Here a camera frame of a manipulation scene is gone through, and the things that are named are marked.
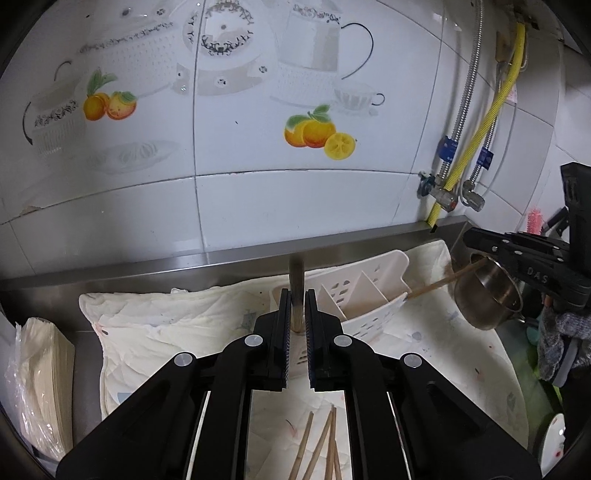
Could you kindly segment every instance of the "lemon illustration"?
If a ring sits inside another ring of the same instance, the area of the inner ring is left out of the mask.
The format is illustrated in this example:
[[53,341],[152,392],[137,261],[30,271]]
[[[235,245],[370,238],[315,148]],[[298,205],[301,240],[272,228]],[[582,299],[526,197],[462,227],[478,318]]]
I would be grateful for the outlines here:
[[324,153],[332,160],[344,160],[350,157],[354,150],[355,139],[341,132],[332,134],[324,144]]

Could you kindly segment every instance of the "saucepan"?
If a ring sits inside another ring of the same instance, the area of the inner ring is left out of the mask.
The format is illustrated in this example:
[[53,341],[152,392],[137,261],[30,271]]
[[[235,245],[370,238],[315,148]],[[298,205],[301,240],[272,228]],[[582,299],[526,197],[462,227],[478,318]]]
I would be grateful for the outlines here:
[[[470,263],[484,258],[472,254]],[[464,318],[480,330],[491,330],[515,317],[523,299],[515,281],[495,260],[486,257],[483,266],[460,277],[454,288],[456,304]]]

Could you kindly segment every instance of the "pot handle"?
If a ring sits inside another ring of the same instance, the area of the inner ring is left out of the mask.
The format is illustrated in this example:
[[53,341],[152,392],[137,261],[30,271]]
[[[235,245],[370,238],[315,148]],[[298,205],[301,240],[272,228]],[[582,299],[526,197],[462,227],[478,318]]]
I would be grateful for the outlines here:
[[355,70],[353,70],[351,73],[348,73],[347,75],[342,77],[341,80],[345,80],[345,79],[349,78],[351,75],[353,75],[354,73],[357,73],[358,71],[360,71],[365,66],[365,64],[369,61],[369,59],[371,58],[371,54],[374,52],[374,45],[375,45],[374,36],[371,34],[369,29],[365,25],[362,25],[357,22],[351,22],[351,23],[347,23],[346,25],[343,25],[340,29],[343,30],[344,28],[350,27],[351,25],[357,25],[358,27],[363,28],[369,34],[369,38],[371,39],[371,49],[369,50],[368,57],[365,59],[365,61],[361,65],[359,65]]
[[[57,72],[60,71],[60,68],[62,68],[64,65],[72,65],[72,61],[71,60],[64,60],[62,63],[60,63],[57,68],[56,68],[56,72],[53,74],[53,81],[55,82],[57,80]],[[25,135],[25,138],[27,139],[27,141],[33,145],[33,139],[31,137],[29,137],[28,133],[27,133],[27,129],[25,129],[25,117],[27,116],[27,111],[29,110],[29,107],[31,106],[31,102],[29,102],[27,104],[27,106],[25,107],[24,112],[22,113],[22,133]]]

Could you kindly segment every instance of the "stack of paper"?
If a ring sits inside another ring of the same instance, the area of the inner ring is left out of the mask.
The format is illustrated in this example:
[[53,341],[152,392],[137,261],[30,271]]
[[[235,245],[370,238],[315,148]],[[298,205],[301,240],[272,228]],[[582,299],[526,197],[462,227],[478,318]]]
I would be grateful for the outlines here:
[[15,390],[22,435],[61,460],[72,445],[74,345],[40,318],[17,326]]

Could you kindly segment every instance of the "white cloth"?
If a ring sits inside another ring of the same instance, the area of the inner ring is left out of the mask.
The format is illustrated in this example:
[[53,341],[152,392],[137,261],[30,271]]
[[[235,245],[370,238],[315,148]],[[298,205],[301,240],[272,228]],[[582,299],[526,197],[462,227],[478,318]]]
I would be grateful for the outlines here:
[[[404,280],[411,288],[439,280],[451,270],[443,241],[416,247],[407,254],[410,265]],[[80,307],[103,345],[103,417],[174,354],[190,351],[208,355],[247,333],[256,317],[268,311],[270,290],[287,281],[282,275],[197,293],[81,296]],[[462,318],[451,291],[452,286],[440,288],[405,303],[370,345],[377,353],[396,358],[407,352],[419,353],[527,447],[525,402],[505,349],[493,330],[477,330]],[[308,413],[313,411],[301,478],[331,403],[337,407],[343,478],[351,478],[344,396],[342,392],[315,393],[307,376],[290,378],[281,393],[254,392],[247,477],[287,478]],[[312,480],[323,477],[325,458],[326,445]]]

